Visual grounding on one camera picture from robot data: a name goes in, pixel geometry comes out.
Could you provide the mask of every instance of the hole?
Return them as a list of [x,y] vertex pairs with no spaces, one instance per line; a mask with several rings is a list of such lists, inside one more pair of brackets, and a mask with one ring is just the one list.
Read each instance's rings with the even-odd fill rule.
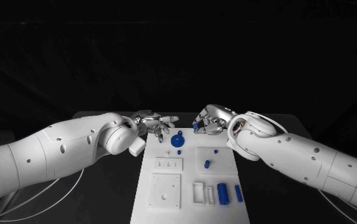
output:
[[65,153],[65,145],[61,146],[59,150],[61,150],[61,153]]

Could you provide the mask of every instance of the robotic hand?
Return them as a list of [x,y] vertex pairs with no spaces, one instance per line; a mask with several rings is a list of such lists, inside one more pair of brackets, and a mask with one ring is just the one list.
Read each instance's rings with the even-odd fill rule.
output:
[[154,133],[163,141],[179,117],[161,117],[150,110],[131,117],[107,113],[52,124],[25,139],[0,146],[0,197],[20,188],[64,178],[91,166],[108,154],[127,149],[138,156],[140,138]]
[[262,158],[268,166],[288,177],[357,205],[357,159],[290,134],[282,127],[285,134],[278,134],[261,117],[251,111],[239,115],[229,108],[209,104],[193,121],[195,133],[218,135],[226,128],[228,146],[246,159],[258,161]]

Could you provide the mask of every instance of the blue object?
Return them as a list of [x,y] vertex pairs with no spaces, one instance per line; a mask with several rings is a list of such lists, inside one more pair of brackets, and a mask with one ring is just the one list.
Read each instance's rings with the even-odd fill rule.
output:
[[210,167],[210,161],[206,161],[205,162],[205,168],[209,169],[209,167]]
[[238,201],[242,202],[244,199],[242,199],[242,193],[241,193],[239,185],[236,185],[235,188],[236,188],[236,198],[238,198]]
[[172,144],[176,148],[182,147],[184,144],[183,131],[180,130],[177,135],[172,137]]
[[229,205],[229,194],[226,184],[218,184],[218,198],[220,205]]

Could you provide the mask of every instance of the white platform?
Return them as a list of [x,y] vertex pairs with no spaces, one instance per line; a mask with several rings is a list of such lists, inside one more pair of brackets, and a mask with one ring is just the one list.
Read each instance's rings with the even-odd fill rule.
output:
[[[176,148],[172,145],[172,136],[177,134],[179,130],[183,131],[184,145],[180,148]],[[140,173],[140,182],[137,189],[137,196],[131,214],[131,224],[177,224],[177,223],[203,223],[203,224],[216,224],[216,223],[239,223],[249,224],[246,204],[238,202],[235,185],[241,186],[238,174],[222,175],[222,174],[202,174],[199,172],[199,162],[197,162],[197,148],[228,148],[228,132],[216,136],[209,135],[196,135],[193,129],[170,129],[170,134],[164,134],[163,143],[159,142],[159,139],[154,135],[149,134],[147,137],[147,148],[144,150],[144,159],[141,165]],[[169,158],[183,158],[183,171],[177,170],[164,170],[157,172],[156,168],[156,158],[164,158],[166,152],[169,151]],[[231,150],[231,155],[213,157],[215,164],[229,165],[232,170],[236,170],[233,150]],[[164,208],[164,207],[150,207],[150,199],[156,197],[159,200],[163,195],[164,198],[169,197],[170,193],[166,194],[167,189],[163,187],[161,190],[153,192],[153,176],[154,174],[174,174],[180,176],[180,207]],[[215,205],[209,206],[208,196],[205,196],[206,204],[199,205],[193,203],[193,182],[203,182],[205,185],[205,194],[208,194],[208,186],[213,188],[213,201]],[[226,183],[228,193],[229,193],[229,205],[219,204],[218,198],[218,184]]]

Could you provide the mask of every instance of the blue disc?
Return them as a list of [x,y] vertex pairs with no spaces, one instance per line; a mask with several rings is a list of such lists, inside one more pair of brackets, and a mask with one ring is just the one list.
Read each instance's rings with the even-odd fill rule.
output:
[[177,135],[172,137],[172,144],[176,148],[182,147],[184,144],[183,131],[180,130]]

